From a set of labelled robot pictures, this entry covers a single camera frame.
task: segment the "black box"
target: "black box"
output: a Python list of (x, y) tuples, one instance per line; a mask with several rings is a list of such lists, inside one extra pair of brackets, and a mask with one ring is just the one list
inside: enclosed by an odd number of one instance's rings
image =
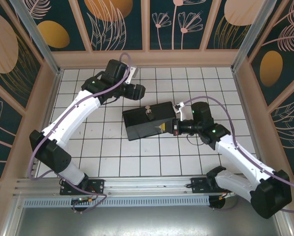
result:
[(155, 126), (175, 119), (176, 114), (172, 102), (164, 102), (151, 106), (123, 111), (128, 140), (136, 140), (161, 134)]

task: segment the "floor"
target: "floor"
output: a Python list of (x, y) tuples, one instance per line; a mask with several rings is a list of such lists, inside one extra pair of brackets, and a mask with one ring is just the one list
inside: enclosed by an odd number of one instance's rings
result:
[[(104, 69), (64, 71), (51, 122), (73, 101), (84, 81), (101, 70)], [(186, 135), (173, 137), (170, 134), (128, 141), (122, 111), (167, 101), (179, 103), (199, 95), (214, 97), (226, 105), (238, 142), (255, 153), (230, 68), (141, 68), (131, 83), (146, 87), (142, 100), (121, 98), (101, 106), (79, 126), (65, 148), (76, 166), (89, 177), (201, 175), (219, 165), (235, 174), (241, 173), (208, 145), (198, 146), (202, 142), (196, 137), (189, 138), (192, 144)], [(215, 122), (230, 130), (222, 108), (213, 101), (208, 102)], [(191, 107), (183, 109), (184, 117), (192, 119)], [(48, 167), (40, 163), (36, 175), (47, 170)], [(55, 176), (49, 173), (46, 177)]]

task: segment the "purple cable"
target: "purple cable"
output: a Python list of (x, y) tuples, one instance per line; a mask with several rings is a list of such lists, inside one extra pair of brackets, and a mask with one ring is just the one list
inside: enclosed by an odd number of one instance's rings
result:
[[(211, 99), (213, 101), (215, 101), (218, 105), (220, 105), (222, 107), (222, 109), (225, 111), (228, 119), (229, 119), (229, 122), (230, 122), (230, 127), (231, 127), (231, 131), (232, 131), (232, 136), (233, 136), (233, 143), (234, 144), (237, 144), (236, 142), (236, 137), (235, 137), (235, 130), (234, 130), (234, 125), (233, 125), (233, 122), (232, 122), (232, 119), (230, 117), (230, 114), (228, 113), (228, 111), (226, 110), (226, 108), (219, 102), (217, 101), (215, 98), (213, 97), (209, 97), (209, 96), (198, 96), (198, 97), (195, 97), (195, 98), (192, 98), (190, 100), (187, 100), (186, 102), (184, 102), (184, 105), (187, 104), (187, 103), (190, 103), (194, 100), (197, 100), (197, 99), (200, 99), (200, 98), (208, 98), (208, 99)], [(294, 183), (291, 183), (289, 181), (286, 181), (276, 175), (274, 175), (273, 173), (263, 169), (258, 163), (256, 163), (253, 159), (251, 159), (248, 155), (246, 155), (239, 147), (236, 147), (236, 149), (249, 161), (251, 162), (254, 166), (256, 166), (258, 169), (260, 169), (261, 171), (263, 171), (264, 173), (266, 173), (267, 175), (287, 184), (287, 185), (290, 185), (291, 187), (294, 187)], [(282, 209), (282, 211), (285, 211), (285, 212), (288, 212), (288, 213), (294, 213), (294, 210), (284, 210)]]
[[(40, 147), (43, 145), (43, 143), (51, 136), (51, 134), (53, 132), (55, 132), (55, 130), (58, 128), (58, 126), (60, 125), (60, 123), (70, 114), (70, 112), (72, 112), (72, 110), (76, 107), (78, 107), (82, 102), (84, 102), (85, 100), (87, 99), (90, 99), (92, 97), (97, 97), (97, 96), (100, 96), (100, 95), (103, 95), (107, 92), (110, 92), (112, 90), (114, 90), (115, 88), (117, 88), (119, 85), (121, 85), (128, 77), (129, 73), (130, 73), (130, 68), (132, 66), (132, 61), (131, 61), (131, 57), (129, 56), (128, 53), (122, 53), (121, 56), (120, 56), (120, 61), (122, 61), (122, 57), (126, 55), (128, 57), (128, 69), (126, 70), (123, 78), (117, 83), (115, 84), (114, 86), (108, 88), (107, 90), (104, 90), (102, 92), (98, 92), (98, 93), (95, 93), (95, 94), (92, 94), (92, 95), (89, 95), (87, 97), (84, 97), (82, 98), (80, 101), (78, 101), (73, 107), (71, 107), (60, 119), (59, 121), (57, 122), (57, 124), (55, 124), (55, 126), (53, 127), (53, 129), (51, 130), (51, 132), (49, 132), (42, 140), (41, 142), (36, 146), (36, 148), (34, 149), (32, 155), (31, 155), (31, 158), (30, 158), (30, 162), (29, 162), (29, 166), (28, 166), (28, 169), (27, 169), (27, 174), (30, 178), (30, 180), (39, 180), (41, 178), (43, 178), (45, 175), (47, 175), (48, 173), (52, 172), (52, 170), (49, 170), (47, 172), (45, 172), (44, 174), (42, 174), (41, 176), (37, 177), (37, 178), (34, 178), (31, 174), (31, 170), (32, 170), (32, 166), (33, 166), (33, 161), (34, 161), (34, 158), (35, 158), (35, 155), (37, 153), (37, 151), (40, 149)], [(75, 185), (73, 185), (70, 181), (68, 180), (65, 180), (71, 187), (73, 187), (74, 189), (78, 190), (79, 192), (82, 192), (82, 193), (85, 193), (85, 194), (90, 194), (90, 195), (95, 195), (95, 196), (103, 196), (103, 199), (101, 199), (100, 201), (98, 201), (94, 206), (92, 207), (88, 207), (86, 210), (82, 211), (82, 212), (79, 212), (80, 214), (82, 213), (86, 213), (92, 209), (94, 209), (95, 207), (97, 207), (99, 204), (101, 204), (106, 198), (107, 198), (107, 195), (106, 194), (98, 194), (98, 193), (92, 193), (92, 192), (88, 192), (88, 191), (84, 191), (78, 187), (76, 187)]]

